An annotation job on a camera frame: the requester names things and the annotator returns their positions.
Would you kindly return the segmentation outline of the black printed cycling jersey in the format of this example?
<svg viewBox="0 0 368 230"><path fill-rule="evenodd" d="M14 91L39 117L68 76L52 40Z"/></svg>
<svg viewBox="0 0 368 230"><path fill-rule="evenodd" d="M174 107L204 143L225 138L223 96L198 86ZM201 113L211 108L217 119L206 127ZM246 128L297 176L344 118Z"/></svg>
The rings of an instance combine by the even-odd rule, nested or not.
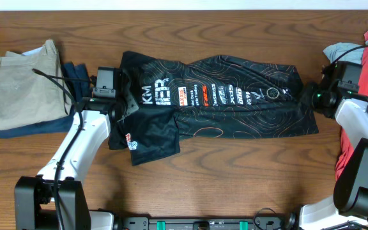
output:
<svg viewBox="0 0 368 230"><path fill-rule="evenodd" d="M111 128L112 150L128 149L133 165L180 152L193 137L267 139L318 133L301 103L293 65L218 55L185 64L127 51L121 74L139 108Z"/></svg>

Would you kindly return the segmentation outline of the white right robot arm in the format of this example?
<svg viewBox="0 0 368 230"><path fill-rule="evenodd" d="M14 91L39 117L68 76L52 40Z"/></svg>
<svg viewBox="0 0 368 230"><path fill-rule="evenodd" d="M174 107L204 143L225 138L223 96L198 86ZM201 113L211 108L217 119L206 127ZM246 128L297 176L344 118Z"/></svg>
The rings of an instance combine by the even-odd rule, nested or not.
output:
<svg viewBox="0 0 368 230"><path fill-rule="evenodd" d="M312 105L336 120L354 152L341 172L333 195L290 214L284 229L368 228L368 97L337 86L311 96Z"/></svg>

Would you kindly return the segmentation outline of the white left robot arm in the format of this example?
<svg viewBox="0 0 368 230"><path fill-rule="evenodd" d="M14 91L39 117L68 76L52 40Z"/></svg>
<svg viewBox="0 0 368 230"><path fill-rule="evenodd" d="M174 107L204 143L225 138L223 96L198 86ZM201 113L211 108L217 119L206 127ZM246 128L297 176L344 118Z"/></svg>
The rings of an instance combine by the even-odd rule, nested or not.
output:
<svg viewBox="0 0 368 230"><path fill-rule="evenodd" d="M111 211L90 210L83 190L93 159L111 132L111 125L138 110L130 79L120 69L103 68L98 80L109 77L109 88L72 100L72 126L60 147L35 177L22 176L15 190L17 229L122 229Z"/></svg>

